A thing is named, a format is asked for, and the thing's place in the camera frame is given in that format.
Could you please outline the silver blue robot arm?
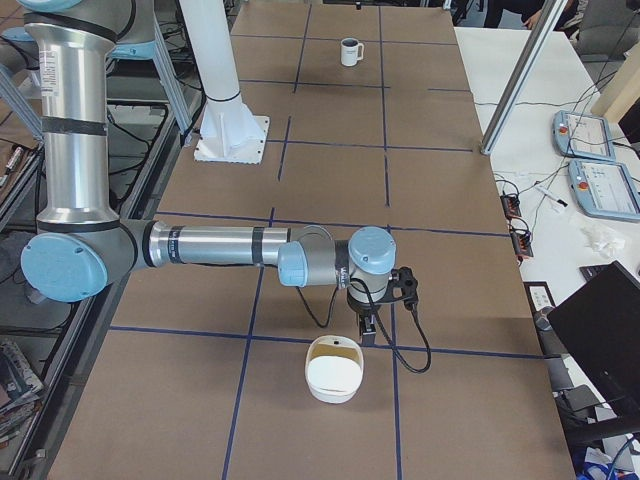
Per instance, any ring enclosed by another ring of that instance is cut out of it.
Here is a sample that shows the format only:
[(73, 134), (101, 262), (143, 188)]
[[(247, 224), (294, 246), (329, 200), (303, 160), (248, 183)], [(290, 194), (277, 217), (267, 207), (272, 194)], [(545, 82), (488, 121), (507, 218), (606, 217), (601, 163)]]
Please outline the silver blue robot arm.
[(47, 204), (21, 254), (44, 296), (78, 302), (132, 271), (167, 264), (274, 266), (280, 282), (345, 290), (364, 342), (384, 327), (378, 311), (418, 309), (417, 280), (395, 264), (378, 227), (335, 240), (319, 226), (169, 226), (126, 220), (109, 203), (106, 60), (120, 45), (150, 57), (158, 25), (150, 1), (28, 1), (24, 23), (39, 49)]

